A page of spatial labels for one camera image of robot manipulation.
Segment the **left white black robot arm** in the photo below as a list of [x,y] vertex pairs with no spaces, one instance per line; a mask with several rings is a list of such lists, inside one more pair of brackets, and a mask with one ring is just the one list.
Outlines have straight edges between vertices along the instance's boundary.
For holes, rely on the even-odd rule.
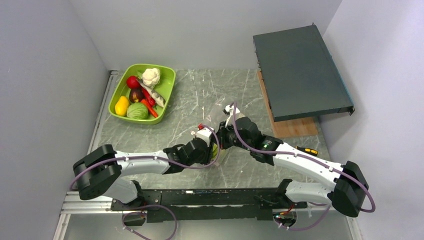
[[105,144],[78,160],[72,167],[81,200],[100,196],[118,199],[129,209],[137,210],[144,203],[140,184],[125,181],[129,175],[180,173],[195,169],[196,164],[206,167],[213,158],[213,141],[195,137],[186,144],[177,144],[151,153],[128,153],[114,150]]

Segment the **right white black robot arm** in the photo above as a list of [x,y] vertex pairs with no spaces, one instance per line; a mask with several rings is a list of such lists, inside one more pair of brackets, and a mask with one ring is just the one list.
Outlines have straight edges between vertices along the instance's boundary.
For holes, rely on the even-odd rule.
[[284,179],[275,194],[276,203],[282,208],[298,202],[325,204],[352,218],[360,212],[373,213],[376,210],[369,184],[355,162],[341,164],[321,159],[303,148],[262,134],[248,117],[236,119],[234,124],[220,122],[216,135],[222,150],[241,148],[249,151],[250,156],[260,163],[288,168],[314,180]]

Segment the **clear zip top bag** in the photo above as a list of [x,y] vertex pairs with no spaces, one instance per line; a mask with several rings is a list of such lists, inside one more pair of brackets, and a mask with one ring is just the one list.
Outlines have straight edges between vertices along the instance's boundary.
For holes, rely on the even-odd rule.
[[[225,106],[229,105],[230,103],[231,101],[229,99],[226,99],[225,97],[219,98],[215,103],[212,104],[210,112],[204,117],[204,124],[217,131],[219,123],[227,119],[227,116],[225,115],[223,110]],[[221,156],[219,157],[218,161],[214,162],[214,165],[217,167],[223,163],[224,159],[229,153],[229,150],[222,149],[220,153]]]

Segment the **green celery stalk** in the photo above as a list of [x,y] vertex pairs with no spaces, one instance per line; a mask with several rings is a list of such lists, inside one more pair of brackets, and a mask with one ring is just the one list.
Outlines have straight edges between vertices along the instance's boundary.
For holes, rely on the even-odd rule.
[[212,146],[212,160],[218,161],[220,156],[221,156],[220,148],[218,147],[218,145],[213,144],[213,146]]

